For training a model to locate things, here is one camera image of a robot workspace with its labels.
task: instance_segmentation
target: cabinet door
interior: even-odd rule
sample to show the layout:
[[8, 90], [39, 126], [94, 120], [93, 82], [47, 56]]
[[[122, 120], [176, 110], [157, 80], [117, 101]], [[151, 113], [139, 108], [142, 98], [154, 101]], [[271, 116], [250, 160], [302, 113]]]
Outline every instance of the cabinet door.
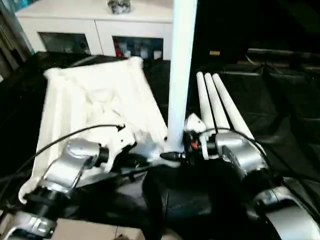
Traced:
[[95, 23], [106, 56], [171, 58], [171, 24], [100, 20]]
[[35, 52], [103, 53], [94, 20], [18, 19]]

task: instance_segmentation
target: white cylindrical rod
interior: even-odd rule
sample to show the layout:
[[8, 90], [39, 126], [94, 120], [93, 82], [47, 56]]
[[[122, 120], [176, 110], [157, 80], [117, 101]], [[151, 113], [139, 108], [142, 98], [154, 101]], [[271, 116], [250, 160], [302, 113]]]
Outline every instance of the white cylindrical rod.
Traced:
[[238, 108], [236, 107], [234, 101], [229, 95], [224, 83], [222, 82], [220, 76], [215, 73], [213, 76], [214, 85], [221, 97], [224, 108], [231, 120], [231, 123], [235, 130], [245, 134], [248, 138], [254, 139], [251, 131], [249, 130], [245, 120], [242, 118]]
[[215, 122], [214, 122], [214, 118], [211, 113], [211, 108], [210, 108], [209, 98], [208, 98], [208, 94], [207, 94], [205, 79], [204, 79], [204, 75], [202, 72], [198, 72], [196, 74], [196, 81], [197, 81], [197, 85], [198, 85], [201, 119], [207, 129], [212, 129], [215, 127]]
[[186, 117], [197, 0], [174, 0], [166, 150], [181, 151]]
[[210, 73], [204, 75], [206, 87], [208, 88], [209, 98], [211, 102], [213, 117], [217, 128], [230, 128], [225, 110], [220, 101], [217, 89]]

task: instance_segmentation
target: white towel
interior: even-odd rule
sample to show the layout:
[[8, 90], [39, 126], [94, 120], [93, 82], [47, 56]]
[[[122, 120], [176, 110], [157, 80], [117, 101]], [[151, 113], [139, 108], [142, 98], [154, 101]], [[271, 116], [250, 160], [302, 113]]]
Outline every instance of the white towel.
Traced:
[[[111, 63], [47, 70], [44, 75], [48, 86], [37, 150], [81, 128], [97, 124], [125, 124], [133, 131], [138, 143], [135, 152], [157, 158], [164, 146], [167, 126], [142, 64], [141, 58], [132, 57]], [[116, 128], [102, 127], [79, 133], [73, 138], [81, 137], [105, 146], [116, 133]], [[19, 191], [22, 203], [26, 202], [23, 196], [35, 188], [49, 164], [61, 154], [65, 142], [36, 157], [31, 178]]]

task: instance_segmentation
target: cabinet top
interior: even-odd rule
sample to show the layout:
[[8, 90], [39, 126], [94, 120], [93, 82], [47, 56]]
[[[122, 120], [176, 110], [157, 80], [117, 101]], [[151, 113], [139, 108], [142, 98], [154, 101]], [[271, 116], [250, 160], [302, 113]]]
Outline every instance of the cabinet top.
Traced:
[[39, 0], [16, 13], [18, 18], [108, 20], [172, 23], [173, 0], [131, 0], [131, 12], [112, 14], [107, 0]]

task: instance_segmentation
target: black cable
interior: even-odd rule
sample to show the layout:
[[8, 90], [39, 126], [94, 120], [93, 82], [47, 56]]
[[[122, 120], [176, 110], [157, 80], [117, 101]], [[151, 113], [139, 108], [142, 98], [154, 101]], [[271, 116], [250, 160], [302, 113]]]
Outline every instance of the black cable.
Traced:
[[60, 138], [58, 138], [57, 140], [49, 143], [48, 145], [44, 146], [43, 148], [41, 148], [39, 151], [37, 151], [34, 155], [32, 155], [28, 160], [26, 160], [16, 171], [15, 173], [7, 180], [6, 185], [2, 188], [2, 191], [0, 193], [0, 203], [3, 200], [3, 197], [5, 195], [6, 190], [8, 189], [10, 183], [12, 182], [13, 179], [15, 179], [15, 176], [18, 175], [20, 173], [20, 171], [27, 166], [31, 161], [34, 160], [35, 157], [39, 156], [40, 154], [42, 154], [45, 150], [47, 150], [48, 148], [50, 148], [51, 146], [73, 136], [76, 135], [78, 133], [82, 133], [84, 131], [90, 130], [90, 129], [96, 129], [96, 128], [102, 128], [102, 127], [114, 127], [114, 128], [118, 128], [118, 130], [121, 130], [122, 128], [124, 128], [124, 126], [120, 126], [120, 125], [115, 125], [115, 124], [99, 124], [99, 125], [93, 125], [93, 126], [89, 126], [89, 127], [85, 127], [82, 129], [79, 129], [77, 131], [71, 132], [65, 136], [62, 136]]
[[[306, 203], [305, 206], [308, 207], [308, 211], [309, 212], [312, 212], [312, 215], [313, 216], [317, 216], [315, 218], [316, 222], [318, 224], [320, 224], [320, 215], [319, 215], [319, 211], [320, 211], [320, 203], [319, 201], [316, 200], [316, 196], [315, 196], [315, 191], [312, 190], [302, 179], [301, 177], [299, 176], [299, 174], [297, 174], [292, 168], [290, 165], [288, 165], [286, 163], [286, 161], [284, 161], [284, 159], [278, 155], [269, 145], [267, 144], [264, 144], [262, 142], [259, 142], [255, 139], [252, 139], [252, 138], [249, 138], [248, 136], [246, 136], [244, 133], [240, 132], [240, 131], [237, 131], [237, 130], [234, 130], [234, 129], [230, 129], [230, 128], [227, 128], [227, 127], [215, 127], [215, 128], [210, 128], [210, 129], [206, 129], [205, 131], [203, 132], [200, 132], [199, 134], [203, 134], [203, 133], [207, 133], [207, 132], [210, 132], [210, 131], [213, 131], [213, 130], [227, 130], [227, 131], [230, 131], [230, 132], [233, 132], [233, 133], [236, 133], [236, 134], [239, 134], [240, 136], [242, 136], [243, 138], [245, 138], [246, 140], [248, 140], [249, 142], [251, 142], [260, 152], [260, 154], [263, 156], [264, 160], [266, 161], [266, 163], [268, 164], [268, 166], [270, 167], [270, 170], [272, 170], [272, 165], [271, 163], [268, 161], [268, 158], [267, 158], [267, 155], [265, 154], [265, 152], [262, 150], [261, 146], [264, 146], [264, 147], [267, 147], [270, 152], [281, 162], [283, 163], [287, 169], [289, 170], [290, 174], [292, 176], [294, 176], [294, 178], [302, 185], [302, 187], [304, 188], [304, 190], [309, 194], [309, 197], [311, 198], [311, 201], [312, 203], [314, 204], [315, 208], [316, 208], [316, 211], [314, 210], [313, 207], [310, 206], [310, 204]], [[299, 194], [297, 194], [295, 191], [292, 192], [292, 194], [297, 198], [297, 199], [301, 199], [301, 196]]]

